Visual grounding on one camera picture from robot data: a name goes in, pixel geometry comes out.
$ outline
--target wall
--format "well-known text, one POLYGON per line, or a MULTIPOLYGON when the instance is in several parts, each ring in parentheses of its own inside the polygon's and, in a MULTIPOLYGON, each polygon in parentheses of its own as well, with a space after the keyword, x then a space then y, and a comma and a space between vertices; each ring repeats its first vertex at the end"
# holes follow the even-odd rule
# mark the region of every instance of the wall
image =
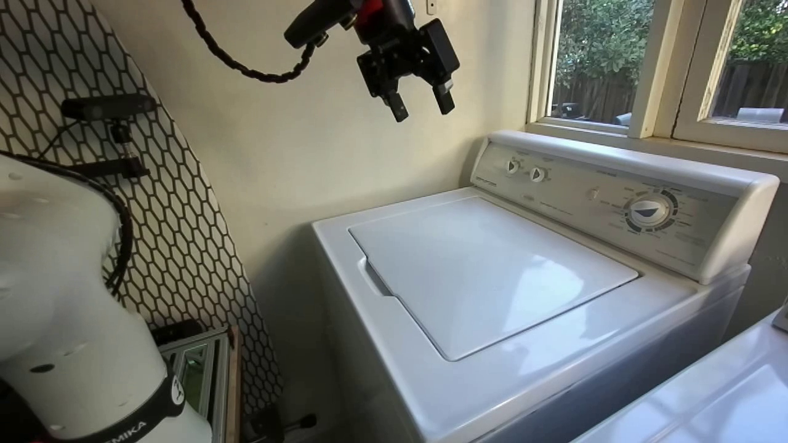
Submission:
MULTIPOLYGON (((229 232, 257 289, 287 378, 287 411, 320 352, 315 242, 321 216, 458 184, 468 148, 523 116, 532 3, 441 0, 459 56, 458 107, 441 117, 425 83, 400 80, 410 110, 394 122, 367 96, 352 32, 334 29, 302 79, 264 86, 224 68, 197 40, 180 3, 94 0, 140 64, 212 178, 229 232)), ((197 0, 214 36, 246 64, 283 72, 297 59, 280 32, 307 0, 197 0)))

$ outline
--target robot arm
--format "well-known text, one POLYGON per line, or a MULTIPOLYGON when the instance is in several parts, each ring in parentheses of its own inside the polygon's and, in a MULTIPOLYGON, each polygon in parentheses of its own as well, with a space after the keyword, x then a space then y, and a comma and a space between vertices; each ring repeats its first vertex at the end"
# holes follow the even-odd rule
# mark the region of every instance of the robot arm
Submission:
POLYGON ((209 443, 145 319, 104 282, 116 223, 97 191, 0 155, 0 378, 51 440, 209 443))
POLYGON ((441 20, 421 29, 406 0, 315 0, 285 29, 292 47, 321 45, 334 24, 355 29, 370 47, 357 61, 370 96, 378 96, 395 120, 408 116, 395 90, 399 75, 421 75, 431 83, 441 114, 453 110, 451 72, 459 66, 441 20))

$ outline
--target tree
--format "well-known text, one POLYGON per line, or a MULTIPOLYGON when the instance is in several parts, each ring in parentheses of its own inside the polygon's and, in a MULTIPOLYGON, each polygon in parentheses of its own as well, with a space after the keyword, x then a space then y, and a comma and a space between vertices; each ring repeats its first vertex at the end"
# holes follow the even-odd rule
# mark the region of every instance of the tree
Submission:
POLYGON ((650 24, 650 0, 567 0, 558 75, 638 75, 650 24))
POLYGON ((728 61, 788 61, 788 5, 786 0, 743 3, 728 61))

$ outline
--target black cable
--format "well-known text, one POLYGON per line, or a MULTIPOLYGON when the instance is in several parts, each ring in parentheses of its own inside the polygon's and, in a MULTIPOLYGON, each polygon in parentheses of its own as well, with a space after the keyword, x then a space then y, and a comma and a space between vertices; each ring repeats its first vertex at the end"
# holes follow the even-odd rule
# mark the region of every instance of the black cable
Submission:
POLYGON ((80 120, 70 120, 68 126, 60 126, 51 137, 49 137, 49 142, 47 142, 47 148, 40 152, 40 158, 43 158, 51 148, 54 148, 54 142, 58 142, 58 137, 67 132, 67 130, 70 130, 74 126, 79 126, 80 120))
POLYGON ((47 170, 51 175, 68 178, 68 180, 76 180, 80 184, 88 184, 90 190, 95 190, 101 197, 106 197, 113 203, 113 210, 117 211, 117 218, 121 218, 121 226, 117 226, 121 245, 117 245, 117 255, 116 255, 116 269, 106 278, 106 286, 110 287, 110 292, 116 298, 121 298, 117 289, 121 289, 121 282, 126 278, 131 250, 133 250, 133 218, 131 218, 131 211, 128 211, 126 201, 117 194, 113 194, 110 190, 101 186, 97 182, 94 182, 94 180, 88 180, 88 178, 84 178, 84 175, 58 165, 58 162, 49 162, 49 159, 42 159, 42 158, 27 158, 27 155, 11 155, 11 152, 1 152, 1 155, 15 158, 19 162, 27 162, 32 166, 47 170))
POLYGON ((255 79, 255 80, 264 80, 264 83, 285 83, 289 79, 297 79, 299 72, 310 64, 313 53, 315 53, 315 47, 317 45, 305 45, 305 50, 299 51, 299 61, 289 68, 289 72, 283 72, 283 74, 265 74, 265 72, 255 72, 255 68, 248 68, 246 64, 235 61, 230 53, 225 53, 217 40, 212 36, 212 32, 207 29, 207 24, 201 21, 201 14, 197 11, 195 3, 192 0, 181 0, 181 10, 190 14, 190 20, 195 21, 195 29, 200 35, 200 40, 207 45, 207 50, 222 59, 229 68, 234 72, 240 72, 244 75, 248 79, 255 79))

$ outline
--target window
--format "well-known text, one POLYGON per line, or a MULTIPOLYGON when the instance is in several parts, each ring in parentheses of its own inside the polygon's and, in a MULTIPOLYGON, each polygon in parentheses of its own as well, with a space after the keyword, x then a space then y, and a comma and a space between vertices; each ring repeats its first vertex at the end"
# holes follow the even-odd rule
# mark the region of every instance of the window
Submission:
POLYGON ((528 122, 788 152, 788 0, 537 5, 528 122))
POLYGON ((788 152, 788 5, 706 6, 675 137, 788 152))
POLYGON ((650 0, 564 0, 548 116, 628 126, 650 0))

